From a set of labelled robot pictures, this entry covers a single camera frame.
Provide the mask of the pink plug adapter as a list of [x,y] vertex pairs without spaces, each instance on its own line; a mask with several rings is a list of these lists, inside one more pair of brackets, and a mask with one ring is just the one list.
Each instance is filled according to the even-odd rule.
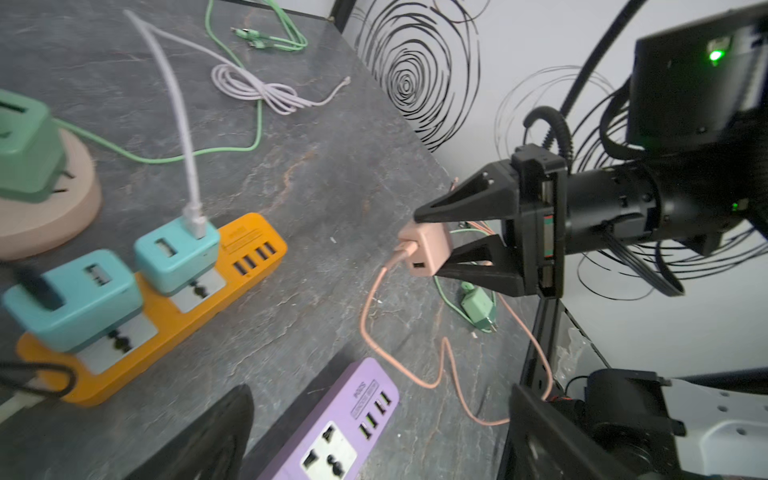
[[405,263],[415,277],[434,276],[453,251],[448,227],[443,223],[409,221],[397,238],[400,243],[406,243],[408,257]]

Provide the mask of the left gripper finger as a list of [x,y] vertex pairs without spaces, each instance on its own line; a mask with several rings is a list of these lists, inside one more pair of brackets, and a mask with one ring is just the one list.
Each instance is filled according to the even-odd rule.
[[236,479],[254,419],[250,388],[234,387],[129,479]]

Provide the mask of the round pink power strip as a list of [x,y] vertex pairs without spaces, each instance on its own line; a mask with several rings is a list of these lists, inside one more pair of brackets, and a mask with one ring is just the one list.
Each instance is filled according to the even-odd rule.
[[43,202],[1,201],[1,259],[19,260],[72,240],[93,223],[102,205],[95,162],[73,133],[59,130],[67,163]]

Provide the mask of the green plug adapter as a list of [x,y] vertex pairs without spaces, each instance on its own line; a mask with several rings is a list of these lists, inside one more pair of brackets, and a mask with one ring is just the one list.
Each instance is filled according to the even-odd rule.
[[495,301],[482,289],[469,282],[461,283],[461,309],[469,323],[484,333],[496,330]]
[[66,154],[49,107],[1,91],[1,196],[41,203],[53,192]]

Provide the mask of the purple power strip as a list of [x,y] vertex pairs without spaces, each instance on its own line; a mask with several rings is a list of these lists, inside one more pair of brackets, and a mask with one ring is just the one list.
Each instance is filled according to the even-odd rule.
[[262,479],[354,479],[399,405],[371,357],[351,364],[261,473]]

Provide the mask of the teal plug adapter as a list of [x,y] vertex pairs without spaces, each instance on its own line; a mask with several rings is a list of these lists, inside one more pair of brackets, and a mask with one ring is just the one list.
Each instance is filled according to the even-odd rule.
[[215,265],[220,233],[209,221],[204,227],[204,236],[196,238],[178,217],[135,241],[138,269],[157,292],[172,296]]
[[2,295],[10,315],[48,349],[76,352],[139,314],[143,298],[134,273],[113,251],[100,249],[42,274],[62,305],[43,306],[17,284]]

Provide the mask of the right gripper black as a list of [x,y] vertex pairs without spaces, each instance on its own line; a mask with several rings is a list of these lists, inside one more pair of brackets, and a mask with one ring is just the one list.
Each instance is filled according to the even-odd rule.
[[572,175],[561,156],[517,148],[447,194],[418,207],[416,223],[507,220],[505,240],[490,235],[456,247],[437,271],[510,297],[560,298],[565,257],[645,243],[660,229],[660,175],[644,163]]

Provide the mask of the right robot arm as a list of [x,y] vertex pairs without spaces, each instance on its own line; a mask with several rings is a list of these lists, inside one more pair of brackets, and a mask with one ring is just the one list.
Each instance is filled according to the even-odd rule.
[[[498,220],[500,234],[426,247],[417,272],[510,297],[557,302],[565,259],[608,251],[656,292],[684,287],[663,259],[672,240],[710,256],[742,221],[767,229],[767,7],[729,10],[639,39],[630,77],[597,132],[610,164],[576,172],[566,117],[640,3],[621,10],[563,105],[529,112],[542,145],[523,143],[419,207],[419,228]],[[515,387],[503,479],[761,479],[767,475],[767,379],[704,383],[606,368],[580,399]]]

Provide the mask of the orange power strip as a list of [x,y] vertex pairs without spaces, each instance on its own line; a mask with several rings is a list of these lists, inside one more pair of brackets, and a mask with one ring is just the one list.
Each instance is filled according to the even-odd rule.
[[16,346],[21,359],[74,370],[77,381],[63,400],[96,406],[134,380],[183,340],[240,298],[280,265],[288,246],[257,214],[218,229],[215,265],[172,296],[157,292],[138,273],[143,310],[77,353],[48,349],[30,333]]

